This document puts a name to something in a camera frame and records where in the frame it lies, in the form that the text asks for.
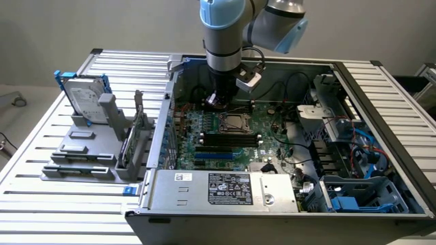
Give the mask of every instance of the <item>aluminum extrusion table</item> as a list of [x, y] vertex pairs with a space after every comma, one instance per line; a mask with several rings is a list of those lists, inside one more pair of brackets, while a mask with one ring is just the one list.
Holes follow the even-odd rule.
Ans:
[[[116, 104], [127, 116], [135, 114], [134, 94], [142, 90], [144, 111], [156, 119], [170, 79], [168, 58], [170, 54], [103, 50], [88, 56], [78, 73], [110, 76]], [[436, 186], [434, 120], [383, 66], [342, 62]], [[72, 124], [72, 111], [60, 94], [0, 173], [0, 244], [140, 244], [120, 213], [126, 203], [139, 201], [122, 195], [126, 185], [40, 180], [42, 168]], [[434, 244], [431, 239], [436, 233], [394, 244]]]

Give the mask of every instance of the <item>motherboard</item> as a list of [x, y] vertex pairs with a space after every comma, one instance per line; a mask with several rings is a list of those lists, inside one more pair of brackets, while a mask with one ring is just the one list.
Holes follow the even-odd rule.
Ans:
[[180, 105], [175, 113], [176, 168], [258, 172], [271, 163], [279, 172], [288, 172], [290, 167], [282, 163], [292, 154], [286, 144], [287, 122], [276, 108], [270, 103], [256, 103], [208, 111], [195, 104]]

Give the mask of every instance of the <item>green circuit board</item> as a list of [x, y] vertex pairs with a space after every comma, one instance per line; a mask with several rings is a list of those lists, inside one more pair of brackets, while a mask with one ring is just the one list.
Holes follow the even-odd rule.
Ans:
[[[195, 158], [196, 147], [202, 146], [200, 143], [200, 133], [208, 134], [222, 134], [220, 132], [220, 121], [222, 117], [226, 115], [234, 114], [232, 111], [228, 113], [223, 112], [206, 112], [198, 110], [195, 107], [191, 110], [186, 111], [186, 119], [183, 120], [183, 127], [186, 130], [179, 129], [179, 157], [178, 157], [178, 169], [186, 170], [199, 170], [199, 169], [222, 169], [222, 170], [246, 170], [246, 167], [251, 163], [264, 162], [264, 160], [271, 157], [278, 162], [276, 152], [278, 149], [282, 149], [282, 152], [286, 153], [287, 146], [282, 144], [274, 138], [274, 132], [271, 130], [271, 124], [275, 119], [275, 115], [267, 113], [267, 110], [271, 108], [268, 103], [260, 104], [256, 103], [251, 113], [238, 113], [250, 117], [247, 119], [247, 124], [250, 130], [247, 134], [260, 134], [263, 143], [259, 147], [235, 147], [232, 148], [235, 159], [222, 160], [222, 159], [200, 159], [204, 161], [203, 166], [195, 165], [195, 161], [199, 160]], [[280, 122], [276, 122], [279, 125], [279, 130], [275, 134], [276, 138], [284, 142], [288, 142], [288, 137], [286, 134], [282, 134], [283, 127]]]

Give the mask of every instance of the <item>sticker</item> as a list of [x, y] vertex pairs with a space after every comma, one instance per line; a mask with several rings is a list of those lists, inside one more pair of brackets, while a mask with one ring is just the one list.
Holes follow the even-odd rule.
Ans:
[[212, 205], [254, 204], [250, 174], [210, 174], [208, 188]]
[[107, 124], [107, 116], [103, 107], [99, 104], [100, 95], [91, 89], [71, 88], [70, 91], [79, 106], [76, 110], [80, 111], [83, 117], [94, 123]]
[[192, 173], [178, 173], [175, 175], [175, 181], [192, 181]]

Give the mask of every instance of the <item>power supply label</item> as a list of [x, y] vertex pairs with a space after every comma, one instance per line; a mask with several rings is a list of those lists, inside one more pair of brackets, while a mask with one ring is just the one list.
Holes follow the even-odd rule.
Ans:
[[250, 174], [210, 174], [208, 188], [212, 205], [254, 204]]

